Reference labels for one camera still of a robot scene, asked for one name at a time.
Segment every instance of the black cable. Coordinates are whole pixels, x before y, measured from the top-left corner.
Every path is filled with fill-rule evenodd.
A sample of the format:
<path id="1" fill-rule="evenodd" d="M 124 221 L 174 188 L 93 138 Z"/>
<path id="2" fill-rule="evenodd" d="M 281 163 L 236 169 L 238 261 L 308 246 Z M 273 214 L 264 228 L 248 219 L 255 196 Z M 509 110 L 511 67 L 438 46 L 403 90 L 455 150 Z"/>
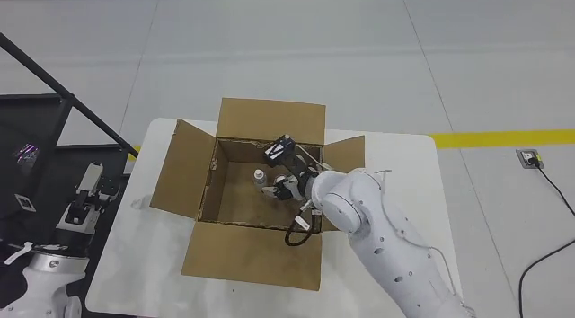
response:
<path id="1" fill-rule="evenodd" d="M 523 274 L 521 274 L 521 278 L 519 279 L 519 317 L 523 318 L 523 297 L 522 297 L 522 291 L 523 291 L 523 278 L 525 277 L 525 275 L 527 274 L 527 272 L 529 270 L 531 270 L 537 263 L 546 260 L 547 258 L 553 256 L 555 253 L 559 253 L 562 250 L 564 250 L 565 248 L 569 247 L 570 245 L 574 244 L 575 240 L 572 240 L 571 242 L 563 245 L 562 247 L 556 249 L 555 251 L 545 254 L 545 256 L 541 257 L 540 259 L 538 259 L 537 261 L 534 261 L 533 263 L 531 263 L 529 265 L 529 267 L 527 267 L 527 269 L 525 269 L 523 271 Z"/>
<path id="2" fill-rule="evenodd" d="M 300 210 L 296 217 L 301 216 L 302 213 L 304 213 L 304 212 Z M 286 237 L 284 238 L 284 242 L 290 247 L 297 247 L 298 245 L 304 244 L 305 242 L 307 242 L 309 237 L 311 237 L 312 234 L 315 232 L 315 228 L 317 226 L 316 223 L 317 223 L 317 218 L 315 217 L 315 215 L 312 215 L 312 226 L 307 231 L 307 234 L 305 235 L 305 237 L 300 241 L 291 242 L 289 240 L 289 237 L 291 236 L 292 233 L 294 233 L 294 229 L 296 229 L 296 224 L 297 224 L 297 221 L 294 218 L 294 220 L 292 221 L 291 225 L 289 226 L 289 228 L 286 232 Z"/>
<path id="3" fill-rule="evenodd" d="M 559 190 L 559 188 L 557 186 L 555 186 L 555 183 L 553 183 L 549 179 L 549 177 L 547 177 L 545 172 L 543 172 L 543 170 L 541 169 L 541 164 L 539 163 L 539 160 L 536 157 L 534 157 L 534 158 L 530 158 L 529 160 L 527 160 L 527 162 L 529 164 L 534 165 L 537 168 L 537 170 L 539 170 L 539 172 L 545 177 L 545 179 L 557 190 L 557 192 L 559 193 L 559 195 L 561 196 L 561 198 L 563 200 L 563 203 L 565 203 L 565 206 L 567 206 L 567 208 L 569 209 L 571 214 L 575 217 L 575 212 L 573 211 L 573 208 L 571 208 L 571 205 L 569 204 L 569 202 L 567 202 L 567 199 L 565 199 L 565 196 L 563 196 L 563 193 L 561 192 L 561 190 Z M 559 247 L 555 251 L 545 254 L 545 256 L 543 256 L 540 259 L 538 259 L 537 261 L 534 261 L 533 263 L 531 263 L 529 265 L 529 267 L 527 267 L 523 271 L 523 273 L 521 273 L 521 278 L 519 279 L 519 292 L 518 292 L 518 294 L 519 294 L 519 318 L 523 318 L 523 279 L 525 278 L 525 275 L 527 274 L 527 272 L 529 270 L 531 270 L 538 263 L 548 259 L 549 257 L 553 256 L 555 253 L 561 252 L 565 248 L 573 245 L 574 243 L 575 243 L 575 239 L 569 243 L 564 244 L 563 246 Z"/>
<path id="4" fill-rule="evenodd" d="M 553 183 L 549 177 L 547 177 L 547 175 L 545 174 L 545 172 L 543 172 L 543 170 L 541 169 L 539 164 L 536 164 L 535 167 L 537 167 L 537 170 L 539 170 L 539 172 L 545 177 L 545 179 L 557 190 L 557 192 L 559 193 L 559 195 L 561 196 L 561 199 L 563 200 L 563 203 L 565 204 L 565 206 L 567 206 L 567 208 L 569 209 L 569 211 L 571 212 L 571 214 L 573 216 L 575 216 L 575 212 L 573 211 L 573 208 L 571 208 L 571 206 L 569 205 L 569 202 L 567 202 L 567 199 L 565 199 L 565 196 L 563 196 L 561 190 L 559 190 L 559 188 L 557 188 L 557 186 L 555 186 L 555 183 Z"/>

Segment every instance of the table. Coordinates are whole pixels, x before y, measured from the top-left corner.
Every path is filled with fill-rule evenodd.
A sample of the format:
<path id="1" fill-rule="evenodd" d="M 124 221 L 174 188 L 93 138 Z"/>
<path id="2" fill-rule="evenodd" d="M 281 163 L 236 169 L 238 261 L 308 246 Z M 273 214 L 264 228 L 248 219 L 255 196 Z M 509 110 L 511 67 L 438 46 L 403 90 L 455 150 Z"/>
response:
<path id="1" fill-rule="evenodd" d="M 216 122 L 188 122 L 216 132 Z M 404 317 L 342 232 L 323 234 L 319 292 L 181 276 L 194 220 L 149 207 L 175 124 L 155 119 L 148 128 L 86 298 L 89 310 L 146 317 Z M 366 167 L 393 170 L 389 199 L 444 252 L 461 294 L 435 143 L 421 135 L 335 129 L 325 136 L 330 143 L 359 135 L 366 137 Z M 448 282 L 442 260 L 435 259 Z"/>

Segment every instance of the floor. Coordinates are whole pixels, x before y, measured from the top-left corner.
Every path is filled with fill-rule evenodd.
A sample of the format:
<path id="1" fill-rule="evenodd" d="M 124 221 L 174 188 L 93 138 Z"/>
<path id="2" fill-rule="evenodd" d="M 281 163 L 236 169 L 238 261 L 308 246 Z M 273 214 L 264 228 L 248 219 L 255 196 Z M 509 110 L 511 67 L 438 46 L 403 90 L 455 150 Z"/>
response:
<path id="1" fill-rule="evenodd" d="M 328 128 L 573 128 L 575 0 L 0 0 L 0 30 L 132 144 L 220 99 L 327 105 Z M 0 53 L 1 93 L 49 92 Z M 61 144 L 110 140 L 75 114 Z M 439 150 L 466 302 L 517 317 L 522 270 L 575 220 L 513 146 Z M 575 146 L 535 146 L 575 204 Z M 525 282 L 525 317 L 572 316 L 575 248 Z"/>

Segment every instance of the yellow tape line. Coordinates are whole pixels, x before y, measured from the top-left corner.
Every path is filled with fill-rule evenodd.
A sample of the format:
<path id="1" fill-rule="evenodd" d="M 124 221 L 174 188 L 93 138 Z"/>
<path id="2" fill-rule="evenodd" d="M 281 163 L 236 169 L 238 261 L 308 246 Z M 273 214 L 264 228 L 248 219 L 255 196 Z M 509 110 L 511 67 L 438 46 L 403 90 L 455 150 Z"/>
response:
<path id="1" fill-rule="evenodd" d="M 138 146 L 133 146 L 134 148 L 136 148 L 136 151 L 140 152 L 140 149 L 142 149 L 142 146 L 138 145 Z M 128 155 L 128 161 L 136 161 L 136 157 L 134 157 L 132 154 Z"/>
<path id="2" fill-rule="evenodd" d="M 430 135 L 438 148 L 542 146 L 575 144 L 575 129 L 463 132 Z"/>

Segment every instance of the floor outlet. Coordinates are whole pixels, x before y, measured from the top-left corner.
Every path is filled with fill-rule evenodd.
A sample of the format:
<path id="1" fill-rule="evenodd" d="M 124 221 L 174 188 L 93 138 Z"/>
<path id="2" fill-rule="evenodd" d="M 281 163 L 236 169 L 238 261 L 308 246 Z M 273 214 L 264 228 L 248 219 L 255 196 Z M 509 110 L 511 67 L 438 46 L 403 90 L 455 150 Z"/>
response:
<path id="1" fill-rule="evenodd" d="M 517 157 L 519 157 L 519 161 L 523 168 L 529 169 L 536 169 L 534 164 L 529 163 L 529 159 L 535 157 L 537 161 L 539 161 L 539 167 L 544 168 L 543 161 L 541 160 L 541 155 L 537 152 L 536 149 L 523 149 L 523 150 L 515 150 L 517 152 Z"/>

